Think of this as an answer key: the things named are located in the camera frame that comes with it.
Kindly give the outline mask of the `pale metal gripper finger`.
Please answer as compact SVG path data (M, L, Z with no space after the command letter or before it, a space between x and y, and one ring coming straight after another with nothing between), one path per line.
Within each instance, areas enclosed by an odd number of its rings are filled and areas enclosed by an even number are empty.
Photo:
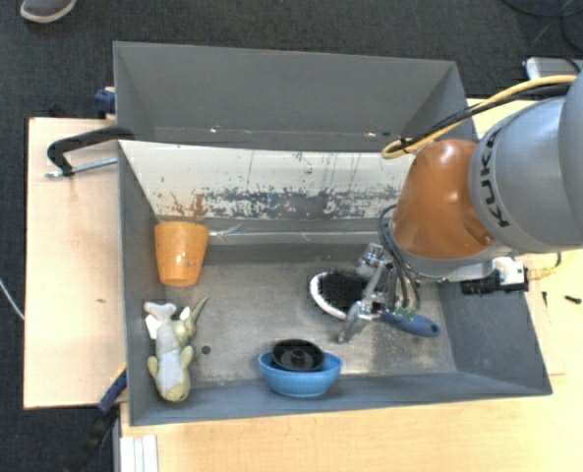
M352 313L348 314L345 319L345 341L350 342L356 335L361 334L366 326L372 322L370 316Z
M347 343L357 333L360 316L359 303L353 304L347 311L341 330L338 333L338 342Z

